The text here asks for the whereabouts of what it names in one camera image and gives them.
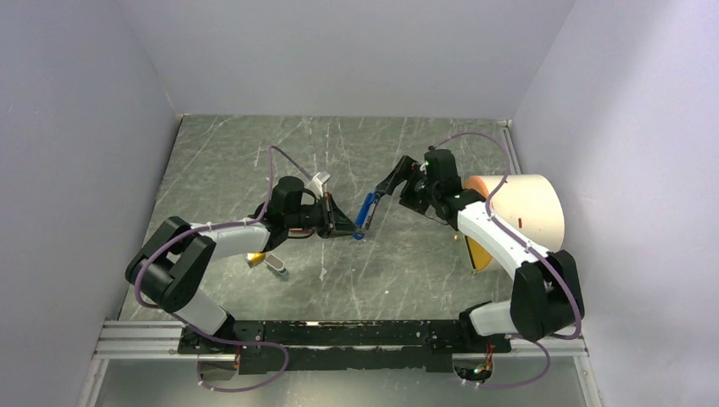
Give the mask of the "yellow capped glue stick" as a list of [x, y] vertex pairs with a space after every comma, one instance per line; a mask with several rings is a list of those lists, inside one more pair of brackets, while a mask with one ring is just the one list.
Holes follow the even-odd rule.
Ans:
[[245, 256], [246, 263], [250, 268], [264, 265], [269, 271], [279, 277], [287, 277], [288, 270], [285, 262], [274, 254], [249, 253]]

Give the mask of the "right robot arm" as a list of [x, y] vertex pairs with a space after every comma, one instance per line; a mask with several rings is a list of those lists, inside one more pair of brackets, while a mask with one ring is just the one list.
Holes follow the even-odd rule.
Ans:
[[423, 215], [433, 208], [440, 220], [476, 242], [512, 280], [510, 299], [475, 305], [460, 314], [460, 345], [477, 351], [492, 335], [517, 335], [536, 342], [574, 326], [577, 337], [585, 315], [577, 264], [565, 250], [551, 250], [522, 235], [493, 209], [493, 194], [464, 183], [454, 155], [435, 148], [418, 162], [404, 156], [375, 188], [376, 199], [393, 193], [400, 204]]

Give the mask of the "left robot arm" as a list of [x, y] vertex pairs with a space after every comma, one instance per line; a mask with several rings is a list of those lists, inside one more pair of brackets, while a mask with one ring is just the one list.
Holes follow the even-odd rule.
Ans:
[[149, 307], [188, 324], [205, 346], [221, 353], [237, 341], [236, 321], [200, 290], [212, 261], [269, 253], [292, 239], [293, 231], [334, 238], [356, 230], [329, 192], [283, 176], [248, 218], [215, 225], [166, 219], [128, 264], [125, 279], [140, 299], [148, 298]]

